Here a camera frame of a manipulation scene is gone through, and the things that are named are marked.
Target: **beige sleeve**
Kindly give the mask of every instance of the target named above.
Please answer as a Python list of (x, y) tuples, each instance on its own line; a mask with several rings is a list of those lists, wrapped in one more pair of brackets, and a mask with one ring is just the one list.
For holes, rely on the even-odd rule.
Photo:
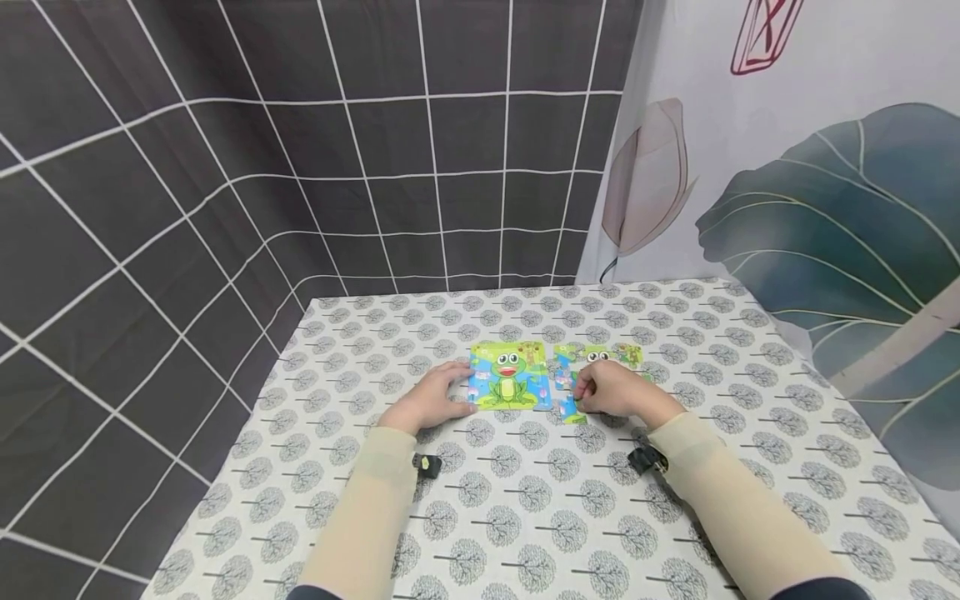
[(371, 429), (337, 507), (317, 538), (300, 584), (344, 600), (390, 597), (396, 541), (417, 486), (417, 440), (387, 427)]
[(651, 433), (650, 442), (669, 461), (667, 483), (697, 514), (747, 600), (768, 600), (820, 577), (849, 579), (836, 557), (696, 415), (678, 415)]

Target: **red drawing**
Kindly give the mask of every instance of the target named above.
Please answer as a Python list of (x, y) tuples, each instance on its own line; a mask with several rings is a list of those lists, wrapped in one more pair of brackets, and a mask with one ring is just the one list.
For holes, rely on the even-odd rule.
[(804, 0), (749, 0), (736, 37), (730, 71), (746, 75), (777, 61)]

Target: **dark gray tiled wall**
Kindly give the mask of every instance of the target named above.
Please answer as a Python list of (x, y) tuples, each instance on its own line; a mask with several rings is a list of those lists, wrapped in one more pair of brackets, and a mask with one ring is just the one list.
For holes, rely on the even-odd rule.
[(137, 597), (311, 298), (572, 282), (640, 4), (0, 3), (0, 595)]

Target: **left hand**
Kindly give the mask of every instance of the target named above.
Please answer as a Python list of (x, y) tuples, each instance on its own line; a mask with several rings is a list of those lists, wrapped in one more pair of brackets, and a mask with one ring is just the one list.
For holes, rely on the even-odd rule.
[(450, 384), (473, 375), (469, 363), (443, 363), (426, 372), (420, 382), (380, 417), (381, 427), (416, 436), (421, 429), (436, 427), (451, 419), (472, 415), (476, 404), (453, 402), (446, 397)]

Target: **tree pattern tablecloth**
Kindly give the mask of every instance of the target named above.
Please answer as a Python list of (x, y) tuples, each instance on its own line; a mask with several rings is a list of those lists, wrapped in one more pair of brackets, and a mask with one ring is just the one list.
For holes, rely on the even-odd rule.
[[(473, 343), (521, 339), (548, 353), (640, 344), (640, 370), (715, 425), (875, 598), (960, 594), (956, 542), (849, 403), (742, 287), (691, 279), (313, 300), (144, 597), (282, 600), (386, 406)], [(395, 597), (739, 597), (689, 511), (627, 465), (643, 434), (520, 411), (421, 432), (444, 469), (418, 485)]]

